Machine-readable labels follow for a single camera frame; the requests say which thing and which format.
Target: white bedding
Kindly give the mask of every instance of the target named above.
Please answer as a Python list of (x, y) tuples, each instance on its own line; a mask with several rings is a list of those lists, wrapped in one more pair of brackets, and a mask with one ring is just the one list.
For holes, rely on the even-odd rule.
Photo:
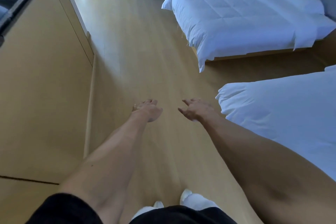
[(189, 45), (199, 71), (214, 57), (311, 47), (317, 24), (286, 0), (165, 0)]
[(336, 68), (229, 83), (216, 99), (226, 119), (276, 141), (336, 181)]

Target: laminate floor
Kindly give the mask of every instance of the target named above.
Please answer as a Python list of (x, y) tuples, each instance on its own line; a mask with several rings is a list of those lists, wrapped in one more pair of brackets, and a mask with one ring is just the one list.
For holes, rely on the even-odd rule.
[(215, 96), (229, 82), (322, 71), (309, 52), (208, 63), (195, 55), (164, 0), (76, 0), (97, 56), (90, 151), (129, 116), (134, 103), (158, 99), (164, 112), (148, 124), (120, 223), (161, 200), (175, 205), (185, 188), (215, 201), (238, 224), (261, 223), (199, 123), (178, 111), (183, 98)]

